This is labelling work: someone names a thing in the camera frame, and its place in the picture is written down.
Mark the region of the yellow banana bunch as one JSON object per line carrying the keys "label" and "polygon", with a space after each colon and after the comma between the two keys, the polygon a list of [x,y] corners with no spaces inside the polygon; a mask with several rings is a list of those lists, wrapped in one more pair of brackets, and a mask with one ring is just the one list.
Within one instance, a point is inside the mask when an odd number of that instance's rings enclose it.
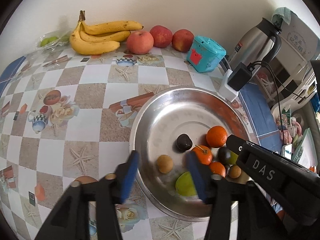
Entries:
{"label": "yellow banana bunch", "polygon": [[81,10],[76,28],[69,42],[72,49],[81,55],[99,55],[112,52],[120,47],[133,31],[143,29],[136,21],[113,21],[87,25],[85,11]]}

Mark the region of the calculator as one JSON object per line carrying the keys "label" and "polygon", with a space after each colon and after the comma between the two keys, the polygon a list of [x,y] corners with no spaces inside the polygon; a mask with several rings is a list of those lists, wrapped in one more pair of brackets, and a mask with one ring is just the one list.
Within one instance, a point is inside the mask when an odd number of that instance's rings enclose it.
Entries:
{"label": "calculator", "polygon": [[302,136],[302,139],[296,148],[292,161],[298,163],[305,168],[310,168],[313,158],[313,138],[309,128],[307,128]]}

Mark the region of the dark plum back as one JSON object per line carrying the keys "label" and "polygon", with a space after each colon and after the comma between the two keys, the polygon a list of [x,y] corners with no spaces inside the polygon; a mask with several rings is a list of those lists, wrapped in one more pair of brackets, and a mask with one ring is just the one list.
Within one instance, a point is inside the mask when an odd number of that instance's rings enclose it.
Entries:
{"label": "dark plum back", "polygon": [[224,165],[224,167],[225,167],[225,170],[226,170],[226,176],[228,176],[231,166],[229,164],[226,164],[226,165]]}

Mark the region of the dark plum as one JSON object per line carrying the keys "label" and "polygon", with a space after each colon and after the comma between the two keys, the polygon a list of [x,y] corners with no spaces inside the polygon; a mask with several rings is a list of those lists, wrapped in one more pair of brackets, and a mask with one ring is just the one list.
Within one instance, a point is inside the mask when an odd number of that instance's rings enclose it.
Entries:
{"label": "dark plum", "polygon": [[185,152],[192,148],[193,142],[187,134],[180,134],[176,139],[176,148],[179,152]]}
{"label": "dark plum", "polygon": [[219,162],[221,162],[222,164],[230,164],[231,163],[231,151],[227,147],[223,146],[218,149],[217,158],[218,158]]}
{"label": "dark plum", "polygon": [[226,164],[226,165],[224,165],[224,167],[225,167],[225,170],[226,170],[226,176],[228,176],[231,166],[229,164]]}

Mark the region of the red apple middle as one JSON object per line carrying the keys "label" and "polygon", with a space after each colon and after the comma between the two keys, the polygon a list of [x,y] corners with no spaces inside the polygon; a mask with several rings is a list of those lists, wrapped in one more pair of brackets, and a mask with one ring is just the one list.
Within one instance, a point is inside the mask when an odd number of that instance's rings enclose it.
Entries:
{"label": "red apple middle", "polygon": [[156,25],[150,29],[153,36],[153,45],[158,48],[166,48],[172,41],[172,32],[161,25]]}

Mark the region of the teal plastic box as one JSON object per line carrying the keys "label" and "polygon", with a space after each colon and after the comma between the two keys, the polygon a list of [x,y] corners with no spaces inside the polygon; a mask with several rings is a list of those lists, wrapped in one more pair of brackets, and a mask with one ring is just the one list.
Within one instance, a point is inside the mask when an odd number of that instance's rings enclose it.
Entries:
{"label": "teal plastic box", "polygon": [[199,73],[212,72],[225,57],[226,50],[211,38],[195,36],[187,61]]}

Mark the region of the red apple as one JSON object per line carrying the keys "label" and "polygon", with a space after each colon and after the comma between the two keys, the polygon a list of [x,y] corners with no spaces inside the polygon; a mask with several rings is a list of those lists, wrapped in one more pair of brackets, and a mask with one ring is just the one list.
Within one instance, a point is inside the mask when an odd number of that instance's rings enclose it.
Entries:
{"label": "red apple", "polygon": [[172,32],[161,25],[156,25],[150,29],[153,36],[153,45],[158,48],[166,48],[172,41]]}
{"label": "red apple", "polygon": [[180,52],[187,53],[193,43],[194,35],[187,29],[176,31],[172,37],[172,47]]}

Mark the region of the dark plum front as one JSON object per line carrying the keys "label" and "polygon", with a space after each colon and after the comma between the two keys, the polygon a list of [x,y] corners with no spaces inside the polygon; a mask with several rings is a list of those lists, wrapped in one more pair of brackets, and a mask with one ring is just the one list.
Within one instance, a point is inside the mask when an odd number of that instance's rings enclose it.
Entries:
{"label": "dark plum front", "polygon": [[230,164],[231,163],[231,151],[227,147],[223,146],[218,149],[217,158],[218,158],[219,162],[221,162],[222,164]]}

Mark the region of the clear bag of green fruits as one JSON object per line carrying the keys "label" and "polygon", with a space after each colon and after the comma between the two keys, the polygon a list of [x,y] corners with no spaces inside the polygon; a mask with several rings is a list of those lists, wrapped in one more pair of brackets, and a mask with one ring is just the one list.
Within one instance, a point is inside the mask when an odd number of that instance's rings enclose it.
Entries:
{"label": "clear bag of green fruits", "polygon": [[54,31],[43,35],[37,43],[37,50],[53,50],[58,46],[65,46],[69,44],[69,37],[71,31],[61,30]]}

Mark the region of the orange tangerine with stem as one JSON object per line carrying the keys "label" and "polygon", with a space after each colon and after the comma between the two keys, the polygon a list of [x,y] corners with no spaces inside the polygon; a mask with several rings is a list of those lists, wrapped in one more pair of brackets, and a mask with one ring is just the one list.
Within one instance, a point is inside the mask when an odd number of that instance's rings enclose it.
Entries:
{"label": "orange tangerine with stem", "polygon": [[195,145],[191,150],[194,152],[201,164],[209,165],[212,162],[213,154],[210,148],[204,145]]}

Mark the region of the orange tangerine front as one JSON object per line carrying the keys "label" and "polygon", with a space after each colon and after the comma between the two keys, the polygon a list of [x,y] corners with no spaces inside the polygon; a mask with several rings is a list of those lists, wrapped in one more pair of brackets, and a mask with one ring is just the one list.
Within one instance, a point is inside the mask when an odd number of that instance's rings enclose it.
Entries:
{"label": "orange tangerine front", "polygon": [[224,127],[213,126],[206,134],[206,141],[212,148],[222,147],[227,140],[228,134]]}

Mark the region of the small brown longan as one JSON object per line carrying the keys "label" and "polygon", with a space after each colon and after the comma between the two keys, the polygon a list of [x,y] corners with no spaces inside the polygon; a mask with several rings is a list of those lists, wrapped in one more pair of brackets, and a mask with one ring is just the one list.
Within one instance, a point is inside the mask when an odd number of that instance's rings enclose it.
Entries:
{"label": "small brown longan", "polygon": [[242,174],[242,170],[238,165],[233,165],[229,169],[229,177],[232,179],[239,178]]}
{"label": "small brown longan", "polygon": [[173,160],[168,155],[160,155],[156,161],[159,172],[162,174],[167,174],[173,169]]}

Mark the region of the large green fruit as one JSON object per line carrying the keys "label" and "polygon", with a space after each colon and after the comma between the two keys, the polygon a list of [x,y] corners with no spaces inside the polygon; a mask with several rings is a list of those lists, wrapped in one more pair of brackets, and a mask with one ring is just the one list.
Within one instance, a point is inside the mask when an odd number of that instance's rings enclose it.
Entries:
{"label": "large green fruit", "polygon": [[236,164],[236,161],[238,159],[238,155],[234,152],[230,152],[230,158],[229,158],[229,163],[232,164],[232,165],[235,165]]}

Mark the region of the smartphone on stand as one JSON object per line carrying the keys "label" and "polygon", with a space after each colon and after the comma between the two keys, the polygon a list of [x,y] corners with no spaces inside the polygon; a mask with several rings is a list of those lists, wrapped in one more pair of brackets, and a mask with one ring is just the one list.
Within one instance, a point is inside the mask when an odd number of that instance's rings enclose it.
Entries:
{"label": "smartphone on stand", "polygon": [[287,144],[287,145],[282,146],[280,155],[291,160],[292,144]]}

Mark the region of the small green fruit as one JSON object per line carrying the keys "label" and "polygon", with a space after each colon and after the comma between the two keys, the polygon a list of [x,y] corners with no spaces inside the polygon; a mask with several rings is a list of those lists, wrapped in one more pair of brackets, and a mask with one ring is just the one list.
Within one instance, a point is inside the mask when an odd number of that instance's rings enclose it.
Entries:
{"label": "small green fruit", "polygon": [[176,191],[184,197],[192,197],[197,195],[197,191],[189,171],[184,172],[178,177],[175,183],[175,188]]}

